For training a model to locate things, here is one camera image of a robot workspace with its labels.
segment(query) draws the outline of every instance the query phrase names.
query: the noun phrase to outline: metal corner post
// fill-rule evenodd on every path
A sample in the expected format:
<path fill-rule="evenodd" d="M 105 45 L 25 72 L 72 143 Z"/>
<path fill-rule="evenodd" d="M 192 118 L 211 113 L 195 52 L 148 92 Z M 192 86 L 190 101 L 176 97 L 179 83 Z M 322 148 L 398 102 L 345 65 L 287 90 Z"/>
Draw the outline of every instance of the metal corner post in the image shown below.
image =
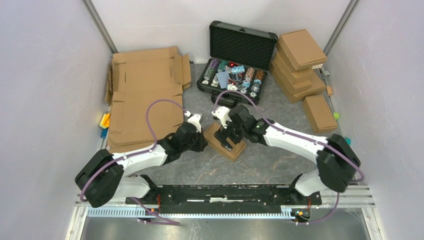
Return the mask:
<path fill-rule="evenodd" d="M 117 47 L 115 46 L 114 41 L 109 35 L 109 32 L 105 27 L 105 24 L 103 24 L 103 21 L 100 18 L 96 8 L 94 7 L 93 2 L 91 0 L 82 0 L 82 2 L 84 3 L 84 6 L 87 9 L 87 12 L 90 14 L 91 19 L 93 20 L 95 26 L 97 27 L 98 32 L 100 33 L 104 42 L 109 47 L 110 51 L 113 54 L 116 54 L 118 52 Z"/>
<path fill-rule="evenodd" d="M 352 13 L 358 6 L 360 0 L 350 0 L 349 4 L 347 5 L 346 9 L 343 12 L 343 15 L 341 16 L 340 20 L 338 21 L 337 25 L 335 26 L 334 31 L 332 32 L 327 44 L 324 47 L 324 54 L 328 57 L 330 54 L 330 51 L 334 47 L 337 39 L 339 38 L 340 34 L 342 33 L 343 29 L 346 26 L 346 23 L 348 22 L 349 18 L 351 17 Z"/>

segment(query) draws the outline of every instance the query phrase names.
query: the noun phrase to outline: green object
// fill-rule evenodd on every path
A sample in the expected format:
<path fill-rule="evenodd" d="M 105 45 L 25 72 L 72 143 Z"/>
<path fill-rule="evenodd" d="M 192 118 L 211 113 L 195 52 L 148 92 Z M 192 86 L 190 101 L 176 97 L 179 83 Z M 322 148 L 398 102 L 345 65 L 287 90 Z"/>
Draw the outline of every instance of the green object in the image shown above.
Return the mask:
<path fill-rule="evenodd" d="M 344 140 L 346 140 L 346 143 L 350 146 L 351 145 L 351 139 L 347 136 L 344 137 Z"/>

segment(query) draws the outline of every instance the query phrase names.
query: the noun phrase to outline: yellow object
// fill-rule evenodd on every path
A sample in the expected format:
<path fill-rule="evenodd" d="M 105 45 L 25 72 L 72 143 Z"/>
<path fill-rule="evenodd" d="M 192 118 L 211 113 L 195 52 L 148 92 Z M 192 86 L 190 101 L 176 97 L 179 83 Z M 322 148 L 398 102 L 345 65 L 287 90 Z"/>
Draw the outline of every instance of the yellow object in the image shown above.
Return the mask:
<path fill-rule="evenodd" d="M 109 123 L 111 122 L 111 114 L 105 113 L 103 114 L 103 117 L 101 118 L 99 126 L 103 129 L 109 128 Z"/>

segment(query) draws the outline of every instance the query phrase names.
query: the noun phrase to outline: open case lid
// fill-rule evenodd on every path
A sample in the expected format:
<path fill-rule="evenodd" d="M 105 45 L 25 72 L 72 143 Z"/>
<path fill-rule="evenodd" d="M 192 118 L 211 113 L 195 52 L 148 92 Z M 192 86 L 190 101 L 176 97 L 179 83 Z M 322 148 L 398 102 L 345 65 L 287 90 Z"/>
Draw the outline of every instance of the open case lid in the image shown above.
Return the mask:
<path fill-rule="evenodd" d="M 209 25 L 210 56 L 268 70 L 278 41 L 272 32 L 221 21 Z"/>

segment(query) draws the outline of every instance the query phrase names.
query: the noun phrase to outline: poker chip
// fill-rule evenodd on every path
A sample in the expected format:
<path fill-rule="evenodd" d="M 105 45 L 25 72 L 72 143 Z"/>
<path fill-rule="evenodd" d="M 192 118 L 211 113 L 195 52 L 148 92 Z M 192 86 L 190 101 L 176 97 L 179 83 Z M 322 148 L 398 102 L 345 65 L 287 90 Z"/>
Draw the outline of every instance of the poker chip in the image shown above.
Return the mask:
<path fill-rule="evenodd" d="M 226 89 L 237 91 L 237 87 L 235 85 L 233 85 L 233 84 L 228 84 L 228 86 L 226 87 Z"/>
<path fill-rule="evenodd" d="M 250 90 L 254 93 L 257 93 L 257 92 L 259 92 L 259 87 L 253 85 Z"/>

